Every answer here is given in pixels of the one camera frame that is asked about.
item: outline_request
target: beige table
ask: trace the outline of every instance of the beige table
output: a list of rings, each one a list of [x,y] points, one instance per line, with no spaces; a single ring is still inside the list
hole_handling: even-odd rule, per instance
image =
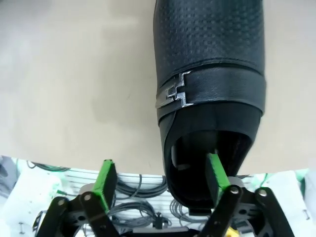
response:
[[[267,108],[240,173],[316,166],[316,1],[265,0]],[[0,154],[163,174],[155,0],[0,2]]]

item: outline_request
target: yellow object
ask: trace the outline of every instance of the yellow object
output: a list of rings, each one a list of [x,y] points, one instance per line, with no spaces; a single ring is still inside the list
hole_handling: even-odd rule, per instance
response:
[[[239,232],[234,230],[232,227],[229,227],[226,232],[226,237],[239,237]]]

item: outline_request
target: green tape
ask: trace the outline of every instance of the green tape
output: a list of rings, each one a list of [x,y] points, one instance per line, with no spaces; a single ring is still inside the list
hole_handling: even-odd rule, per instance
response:
[[[226,172],[222,166],[221,160],[219,159],[217,154],[208,154],[208,158],[211,161],[211,165],[217,180],[218,184],[218,198],[217,202],[221,199],[221,196],[225,189],[230,186],[230,182],[228,180],[228,177],[226,175]]]
[[[105,194],[103,193],[103,189],[105,186],[105,183],[107,181],[107,176],[109,174],[109,171],[111,169],[111,166],[114,165],[113,161],[111,160],[105,160],[102,164],[101,170],[99,172],[99,175],[97,177],[97,180],[94,183],[94,186],[92,188],[92,192],[94,192],[97,196],[100,197],[101,203],[104,206],[104,209],[106,212],[108,212],[109,206],[105,199]]]

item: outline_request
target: silver buckle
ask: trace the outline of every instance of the silver buckle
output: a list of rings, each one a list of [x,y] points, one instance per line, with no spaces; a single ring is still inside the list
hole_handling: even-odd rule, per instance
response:
[[[156,109],[166,106],[174,101],[181,100],[181,108],[193,105],[187,103],[186,93],[178,92],[178,88],[185,86],[184,75],[190,72],[180,73],[177,81],[171,80],[162,87],[162,92],[156,100]]]

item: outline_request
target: table surface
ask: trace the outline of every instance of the table surface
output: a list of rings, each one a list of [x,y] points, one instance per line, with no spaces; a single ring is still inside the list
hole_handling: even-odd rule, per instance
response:
[[[0,154],[163,174],[155,0],[0,2]],[[316,1],[265,0],[266,113],[240,174],[316,167]]]

